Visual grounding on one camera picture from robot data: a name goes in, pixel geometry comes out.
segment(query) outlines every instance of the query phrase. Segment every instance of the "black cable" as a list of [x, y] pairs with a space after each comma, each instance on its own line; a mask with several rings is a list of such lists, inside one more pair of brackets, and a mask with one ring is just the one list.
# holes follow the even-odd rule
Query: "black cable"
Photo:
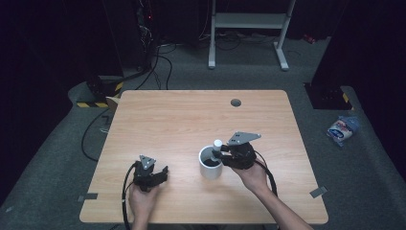
[[297, 51], [293, 51], [293, 50], [288, 50], [287, 53], [292, 56], [291, 54], [296, 54], [296, 57], [300, 57], [302, 54], [300, 52]]
[[219, 35], [218, 41], [224, 41], [224, 42], [236, 42], [236, 41], [241, 41], [241, 37], [235, 33], [229, 33], [225, 35]]
[[210, 2], [209, 2], [209, 1], [210, 1], [210, 0], [207, 0], [206, 20], [205, 20], [205, 23], [204, 23], [204, 27], [203, 27], [202, 33], [200, 33], [199, 39], [200, 39], [200, 38], [202, 37], [202, 35], [205, 33], [206, 27], [207, 27], [207, 23], [208, 23], [208, 21], [209, 21], [209, 14], [210, 14]]
[[165, 55], [165, 54], [169, 54], [169, 53], [171, 53], [171, 52], [175, 51], [175, 50], [176, 50], [176, 48], [177, 48], [177, 44], [176, 44], [176, 43], [174, 43], [174, 44], [170, 44], [170, 45], [174, 45], [174, 48], [173, 48], [173, 49], [171, 49], [171, 50], [169, 50], [169, 51], [166, 51], [166, 52], [163, 52], [163, 53], [159, 53], [158, 55]]
[[129, 173], [131, 173], [132, 169], [134, 169], [134, 168], [135, 168], [135, 164], [132, 164], [131, 167], [128, 169], [128, 172], [125, 175], [125, 180], [124, 180], [124, 185], [123, 185], [123, 192], [122, 192], [123, 219], [124, 219], [125, 228], [127, 230], [130, 230], [130, 227], [129, 227], [129, 223], [128, 223], [128, 217], [127, 217], [127, 212], [126, 212], [126, 201], [125, 200], [126, 200], [126, 191], [129, 188], [129, 186], [131, 186], [132, 182], [127, 187], [125, 187], [125, 186], [126, 186], [126, 182], [128, 180]]
[[115, 229], [117, 229], [118, 227], [120, 227], [120, 224], [114, 225], [113, 227], [110, 228], [110, 230], [115, 230]]
[[168, 77], [167, 77], [167, 83], [166, 83], [167, 90], [169, 90], [169, 78], [170, 78], [170, 75], [172, 73], [172, 62], [166, 57], [163, 57], [163, 56], [157, 56], [157, 57], [167, 60], [169, 65], [170, 65], [170, 69], [169, 69], [169, 73], [168, 73]]
[[263, 164], [265, 164], [266, 169], [268, 169], [268, 166], [266, 165], [266, 161], [265, 161], [265, 159], [263, 159], [263, 156], [262, 156], [259, 152], [257, 152], [256, 150], [254, 150], [254, 152], [255, 152], [257, 155], [259, 155], [260, 158], [262, 158]]
[[83, 136], [81, 137], [81, 152], [83, 153], [83, 155], [84, 155], [85, 157], [87, 157], [88, 159], [90, 159], [90, 160], [92, 160], [92, 161], [95, 161], [95, 162], [98, 162], [99, 160], [98, 160], [98, 159], [95, 159], [95, 158], [93, 158], [93, 157], [91, 157], [91, 156], [89, 156], [89, 154], [87, 154], [87, 152], [84, 150], [84, 138], [86, 137], [86, 133], [87, 133], [87, 131], [89, 130], [90, 126], [92, 126], [92, 125], [96, 122], [96, 120], [98, 120], [98, 119], [100, 118], [100, 116], [101, 116], [102, 114], [104, 114], [105, 112], [107, 112], [107, 111], [108, 111], [108, 108], [105, 109], [105, 111], [103, 111], [103, 112], [102, 112], [101, 114], [99, 114], [97, 117], [95, 117], [95, 119], [93, 119], [93, 121], [89, 124], [89, 126], [87, 126], [86, 130], [85, 130], [84, 133], [83, 133]]
[[217, 45], [218, 42], [215, 43], [215, 47], [217, 47], [219, 50], [222, 50], [222, 51], [232, 51], [241, 44], [241, 38], [239, 36], [236, 36], [236, 40], [229, 40], [229, 41], [225, 40], [225, 42], [235, 42], [235, 41], [237, 41], [237, 45], [232, 48], [227, 48], [227, 49], [222, 48], [221, 46]]
[[264, 36], [261, 40], [259, 40], [259, 41], [250, 41], [250, 40], [244, 40], [244, 39], [242, 39], [241, 40], [241, 43], [243, 43], [243, 44], [265, 44], [265, 43], [268, 43], [268, 42], [273, 42], [273, 41], [275, 41], [276, 39], [277, 39], [277, 37], [276, 36], [274, 36], [272, 39], [266, 39], [266, 38], [268, 38], [269, 36]]
[[209, 48], [209, 47], [210, 47], [210, 41], [205, 42], [204, 40], [201, 40], [201, 41], [197, 44], [196, 49], [197, 49], [197, 50], [203, 50], [203, 49], [206, 49], [206, 48]]
[[121, 82], [124, 82], [124, 81], [139, 78], [142, 75], [144, 75], [146, 72], [148, 72], [148, 70], [149, 70], [149, 68], [145, 68], [145, 69], [143, 69], [143, 71], [141, 71], [139, 73], [136, 73], [136, 74], [133, 74], [133, 75], [130, 75], [130, 76], [127, 76], [125, 78], [120, 78], [120, 79], [117, 79], [117, 80], [103, 80], [102, 82], [105, 83], [105, 84], [121, 83]]
[[[158, 54], [159, 54], [159, 49], [160, 49], [160, 47], [158, 47], [158, 49], [156, 50], [156, 56], [158, 56]], [[158, 64], [158, 58], [155, 59], [155, 63], [153, 65], [152, 69], [149, 71], [149, 74], [147, 75], [147, 77], [143, 80], [143, 82], [141, 82], [140, 85], [138, 85], [137, 88], [135, 88], [135, 90], [141, 88], [147, 82], [147, 80], [149, 79], [149, 76], [151, 76], [151, 74], [155, 71], [157, 64]]]
[[255, 163], [257, 163], [257, 165], [261, 166], [266, 174], [269, 177], [269, 182], [271, 182], [271, 189], [272, 189], [272, 193], [274, 193], [275, 196], [278, 196], [278, 191], [277, 191], [277, 184], [275, 183], [275, 179], [274, 179], [274, 175], [268, 170], [268, 168], [266, 168], [264, 165], [262, 165], [260, 163], [260, 161], [254, 161]]
[[156, 85], [158, 85], [158, 89], [161, 90], [161, 81], [159, 80], [158, 74], [154, 71], [153, 75], [155, 76]]

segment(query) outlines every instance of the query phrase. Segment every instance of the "snack package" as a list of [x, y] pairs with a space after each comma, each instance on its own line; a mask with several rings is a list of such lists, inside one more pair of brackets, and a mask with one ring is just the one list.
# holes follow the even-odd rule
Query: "snack package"
[[349, 139], [359, 128], [356, 117], [338, 117], [337, 122], [327, 130], [327, 136], [331, 137], [335, 143], [343, 147], [343, 142]]

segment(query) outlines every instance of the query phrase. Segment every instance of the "black liquid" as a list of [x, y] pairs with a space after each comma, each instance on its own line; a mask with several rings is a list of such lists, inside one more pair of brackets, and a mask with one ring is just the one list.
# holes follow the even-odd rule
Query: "black liquid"
[[213, 161], [212, 159], [207, 159], [207, 160], [203, 161], [203, 164], [204, 164], [205, 166], [208, 166], [208, 167], [214, 167], [214, 166], [219, 165], [220, 162], [218, 162], [218, 161]]

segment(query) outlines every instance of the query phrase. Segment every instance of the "wrist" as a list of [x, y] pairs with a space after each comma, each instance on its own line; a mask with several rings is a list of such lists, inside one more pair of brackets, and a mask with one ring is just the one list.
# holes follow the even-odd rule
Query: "wrist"
[[149, 216], [137, 216], [132, 222], [132, 230], [147, 230]]
[[259, 199], [275, 196], [267, 186], [253, 190], [253, 194]]

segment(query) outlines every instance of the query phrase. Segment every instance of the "white metal stand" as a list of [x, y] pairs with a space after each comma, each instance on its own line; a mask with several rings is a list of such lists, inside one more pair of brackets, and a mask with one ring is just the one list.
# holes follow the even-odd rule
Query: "white metal stand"
[[281, 30], [279, 41], [274, 42], [274, 47], [281, 64], [281, 69], [283, 71], [289, 70], [282, 51], [282, 45], [290, 18], [292, 17], [295, 2], [296, 0], [290, 1], [287, 13], [216, 13], [215, 0], [213, 0], [209, 69], [215, 69], [215, 28], [257, 28]]

